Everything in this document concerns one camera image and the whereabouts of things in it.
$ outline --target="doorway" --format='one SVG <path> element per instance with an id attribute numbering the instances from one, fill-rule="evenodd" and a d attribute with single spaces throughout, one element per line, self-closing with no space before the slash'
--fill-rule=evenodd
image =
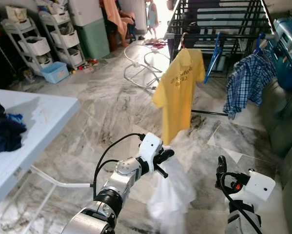
<path id="1" fill-rule="evenodd" d="M 157 17 L 159 21 L 159 26 L 156 28 L 156 35 L 157 35 L 157 38 L 160 39 L 160 38 L 163 38 L 166 33 L 166 30 L 168 27 L 167 22 L 171 20 L 173 10 L 168 9 L 166 0 L 154 0 L 154 3 L 156 4 Z M 150 4 L 149 2 L 146 3 L 146 12 L 147 12 L 146 17 L 148 17 L 149 4 Z M 146 38 L 149 39 L 152 37 L 154 36 L 151 35 L 148 31 Z"/>

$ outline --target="blue hanger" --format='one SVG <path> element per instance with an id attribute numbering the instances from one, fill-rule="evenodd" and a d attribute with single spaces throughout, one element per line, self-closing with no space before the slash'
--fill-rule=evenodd
<path id="1" fill-rule="evenodd" d="M 219 41 L 219 37 L 220 37 L 220 33 L 217 34 L 213 56 L 211 58 L 210 65 L 209 65 L 208 71 L 206 72 L 206 76 L 205 76 L 205 79 L 204 79 L 204 83 L 205 84 L 206 84 L 206 82 L 208 82 L 209 75 L 210 75 L 215 63 L 217 62 L 217 60 L 218 60 L 218 58 L 219 58 L 219 56 L 220 56 L 220 54 L 222 53 L 222 50 L 223 50 L 222 47 L 218 47 L 217 46 L 218 41 Z"/>
<path id="2" fill-rule="evenodd" d="M 257 42 L 256 42 L 256 49 L 254 50 L 254 54 L 258 54 L 258 55 L 262 55 L 262 50 L 261 50 L 261 48 L 259 47 L 259 40 L 261 40 L 261 39 L 264 39 L 265 38 L 265 33 L 261 33 L 259 36 L 258 36 L 258 39 L 257 39 Z"/>

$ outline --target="white cloth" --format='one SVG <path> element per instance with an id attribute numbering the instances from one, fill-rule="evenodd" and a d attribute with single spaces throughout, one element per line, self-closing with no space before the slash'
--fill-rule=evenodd
<path id="1" fill-rule="evenodd" d="M 161 234 L 185 234 L 185 214 L 189 203 L 195 199 L 195 190 L 175 156 L 160 167 L 169 176 L 164 179 L 159 173 L 154 174 L 156 186 L 147 204 L 148 212 L 160 223 Z"/>

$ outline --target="pink towel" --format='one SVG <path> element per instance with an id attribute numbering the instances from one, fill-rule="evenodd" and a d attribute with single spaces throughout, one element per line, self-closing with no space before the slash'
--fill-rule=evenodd
<path id="1" fill-rule="evenodd" d="M 120 14 L 118 13 L 115 0 L 103 0 L 103 3 L 105 5 L 108 20 L 115 23 L 117 25 L 118 32 L 124 35 L 123 23 L 120 18 Z"/>

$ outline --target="child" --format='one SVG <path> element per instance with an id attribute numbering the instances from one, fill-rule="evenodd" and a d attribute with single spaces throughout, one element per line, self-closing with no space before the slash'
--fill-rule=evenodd
<path id="1" fill-rule="evenodd" d="M 146 0 L 146 2 L 150 2 L 149 8 L 148 8 L 148 17 L 147 17 L 148 31 L 152 35 L 152 32 L 151 32 L 151 29 L 152 29 L 154 31 L 155 39 L 156 39 L 156 28 L 159 25 L 159 21 L 157 20 L 156 4 L 154 3 L 154 0 Z"/>

